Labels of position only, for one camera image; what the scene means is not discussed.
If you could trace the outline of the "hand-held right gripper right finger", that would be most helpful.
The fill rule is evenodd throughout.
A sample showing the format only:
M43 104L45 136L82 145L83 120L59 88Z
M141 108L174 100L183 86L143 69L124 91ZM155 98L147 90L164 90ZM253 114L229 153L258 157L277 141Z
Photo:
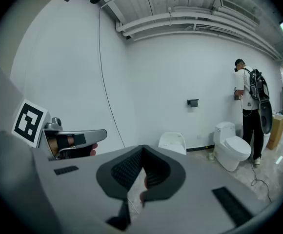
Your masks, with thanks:
M185 169L182 187L167 200L147 202L130 226L132 234L220 234L236 228L213 194L225 187L253 215L268 207L258 196L216 163L174 151L156 151L178 161Z

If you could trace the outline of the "person's left hand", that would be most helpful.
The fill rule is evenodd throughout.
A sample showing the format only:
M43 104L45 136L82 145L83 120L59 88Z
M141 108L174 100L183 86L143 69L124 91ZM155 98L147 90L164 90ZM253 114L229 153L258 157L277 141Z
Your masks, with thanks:
M54 135L47 137L49 148L56 159L72 159L96 155L97 143L84 148L74 149L74 137L74 135Z

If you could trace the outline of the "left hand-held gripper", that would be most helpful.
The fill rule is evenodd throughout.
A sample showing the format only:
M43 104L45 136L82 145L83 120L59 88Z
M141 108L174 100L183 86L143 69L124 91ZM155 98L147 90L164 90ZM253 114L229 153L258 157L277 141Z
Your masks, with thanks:
M63 131L59 118L51 117L46 109L27 99L24 99L19 107L11 133L31 148L40 148L49 160L57 159L49 146L49 137L72 137L74 146L89 146L107 138L105 129Z

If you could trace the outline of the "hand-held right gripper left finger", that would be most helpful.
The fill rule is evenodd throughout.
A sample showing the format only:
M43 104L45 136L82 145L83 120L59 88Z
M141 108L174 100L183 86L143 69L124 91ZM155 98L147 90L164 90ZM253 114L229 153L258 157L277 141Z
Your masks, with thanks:
M131 221L127 198L109 197L97 182L104 163L135 147L97 156L49 161L32 149L32 226L49 234L142 234L141 218Z

